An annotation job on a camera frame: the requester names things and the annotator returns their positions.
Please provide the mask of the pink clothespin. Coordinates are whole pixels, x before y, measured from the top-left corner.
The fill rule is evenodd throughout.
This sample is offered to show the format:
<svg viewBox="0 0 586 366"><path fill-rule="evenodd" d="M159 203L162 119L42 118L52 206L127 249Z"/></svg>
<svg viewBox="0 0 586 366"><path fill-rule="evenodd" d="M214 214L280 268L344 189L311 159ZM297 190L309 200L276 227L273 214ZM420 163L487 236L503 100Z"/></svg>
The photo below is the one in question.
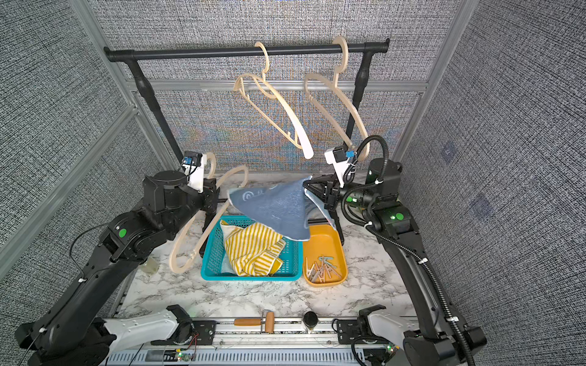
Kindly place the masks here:
<svg viewBox="0 0 586 366"><path fill-rule="evenodd" d="M330 267L330 266L326 266L326 273L330 278L338 278L338 279L342 279L342 275L336 271L334 268Z"/></svg>

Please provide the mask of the mint green clothespin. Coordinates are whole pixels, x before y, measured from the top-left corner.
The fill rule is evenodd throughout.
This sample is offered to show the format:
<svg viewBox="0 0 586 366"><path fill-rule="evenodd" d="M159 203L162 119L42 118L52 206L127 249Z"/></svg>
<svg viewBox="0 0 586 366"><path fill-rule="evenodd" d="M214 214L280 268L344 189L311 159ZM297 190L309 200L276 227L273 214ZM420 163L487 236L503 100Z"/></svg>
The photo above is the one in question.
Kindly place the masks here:
<svg viewBox="0 0 586 366"><path fill-rule="evenodd" d="M326 266L329 266L331 268L337 268L333 263L330 262L330 260L333 259L333 257L321 256L318 259L322 263L322 265L326 265Z"/></svg>

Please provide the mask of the white clothespin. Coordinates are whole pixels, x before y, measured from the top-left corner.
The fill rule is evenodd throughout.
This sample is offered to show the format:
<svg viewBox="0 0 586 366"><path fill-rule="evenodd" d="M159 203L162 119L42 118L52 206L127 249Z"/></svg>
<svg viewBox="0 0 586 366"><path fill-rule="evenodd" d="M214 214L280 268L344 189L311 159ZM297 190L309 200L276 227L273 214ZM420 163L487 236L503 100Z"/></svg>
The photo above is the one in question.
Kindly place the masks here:
<svg viewBox="0 0 586 366"><path fill-rule="evenodd" d="M315 263L308 260L305 261L305 277L309 282L312 282L315 273Z"/></svg>
<svg viewBox="0 0 586 366"><path fill-rule="evenodd" d="M308 280L309 282L313 283L313 284L318 284L320 283L321 277L320 277L320 272L319 271L312 271L309 275L308 275Z"/></svg>

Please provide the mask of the dark blue hello towel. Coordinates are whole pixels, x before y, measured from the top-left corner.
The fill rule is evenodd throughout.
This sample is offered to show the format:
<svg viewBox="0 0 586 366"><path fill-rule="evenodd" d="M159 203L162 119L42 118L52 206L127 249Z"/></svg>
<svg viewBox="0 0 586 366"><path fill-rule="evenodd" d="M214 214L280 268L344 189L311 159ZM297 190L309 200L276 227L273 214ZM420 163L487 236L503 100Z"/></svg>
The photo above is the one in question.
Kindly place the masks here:
<svg viewBox="0 0 586 366"><path fill-rule="evenodd" d="M311 178L309 175L266 187L232 188L228 201L253 221L287 239L305 242L311 237L308 220L315 211L321 213L331 227L336 227L329 212L317 209L306 197L303 182Z"/></svg>

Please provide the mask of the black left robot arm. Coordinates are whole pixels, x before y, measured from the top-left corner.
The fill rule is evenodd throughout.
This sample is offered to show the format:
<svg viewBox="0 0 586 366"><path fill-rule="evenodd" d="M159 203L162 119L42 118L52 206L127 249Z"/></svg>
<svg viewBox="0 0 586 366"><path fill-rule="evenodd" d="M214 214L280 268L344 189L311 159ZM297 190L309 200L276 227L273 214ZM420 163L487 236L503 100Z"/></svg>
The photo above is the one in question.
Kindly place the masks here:
<svg viewBox="0 0 586 366"><path fill-rule="evenodd" d="M98 313L155 248L174 240L200 210L209 214L216 207L217 180L205 178L195 189L189 184L196 179L176 170L144 178L143 198L104 225L92 255L62 297L39 320L15 331L19 347L32 352L27 364L99 365L135 345L187 341L192 325L179 305L130 320L102 319Z"/></svg>

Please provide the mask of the white right arm base mount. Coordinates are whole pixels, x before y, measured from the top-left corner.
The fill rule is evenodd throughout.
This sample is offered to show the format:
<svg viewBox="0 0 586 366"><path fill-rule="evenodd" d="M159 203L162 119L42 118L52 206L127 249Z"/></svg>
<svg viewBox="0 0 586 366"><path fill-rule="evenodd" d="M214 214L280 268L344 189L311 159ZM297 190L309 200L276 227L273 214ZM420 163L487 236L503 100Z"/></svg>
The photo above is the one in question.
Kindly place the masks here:
<svg viewBox="0 0 586 366"><path fill-rule="evenodd" d="M403 350L404 333L419 329L416 316L397 316L385 306L375 305L361 309L358 315L361 337L374 342L374 338L383 338Z"/></svg>

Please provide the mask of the yellow striped towel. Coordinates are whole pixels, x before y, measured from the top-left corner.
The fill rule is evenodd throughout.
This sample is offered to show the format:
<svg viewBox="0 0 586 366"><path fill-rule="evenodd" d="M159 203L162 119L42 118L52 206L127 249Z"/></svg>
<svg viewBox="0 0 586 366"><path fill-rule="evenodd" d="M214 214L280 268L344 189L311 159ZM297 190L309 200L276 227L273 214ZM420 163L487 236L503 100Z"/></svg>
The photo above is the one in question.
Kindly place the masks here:
<svg viewBox="0 0 586 366"><path fill-rule="evenodd" d="M267 277L276 274L284 261L283 236L269 227L254 223L248 227L221 221L224 249L233 272L239 277Z"/></svg>

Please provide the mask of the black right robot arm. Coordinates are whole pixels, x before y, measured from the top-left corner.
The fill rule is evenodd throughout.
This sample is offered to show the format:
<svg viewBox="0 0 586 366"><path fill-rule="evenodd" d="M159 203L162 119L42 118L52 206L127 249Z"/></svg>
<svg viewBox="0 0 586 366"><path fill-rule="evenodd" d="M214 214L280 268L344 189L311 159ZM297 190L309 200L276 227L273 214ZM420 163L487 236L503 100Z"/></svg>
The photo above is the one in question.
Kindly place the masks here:
<svg viewBox="0 0 586 366"><path fill-rule="evenodd" d="M413 325L390 320L381 306L363 310L360 335L350 344L387 340L403 350L412 365L474 365L474 356L487 339L481 328L468 324L436 276L416 220L398 199L401 173L401 163L378 158L369 164L363 184L345 183L336 174L303 184L327 207L338 204L349 222L377 239L414 305L417 320Z"/></svg>

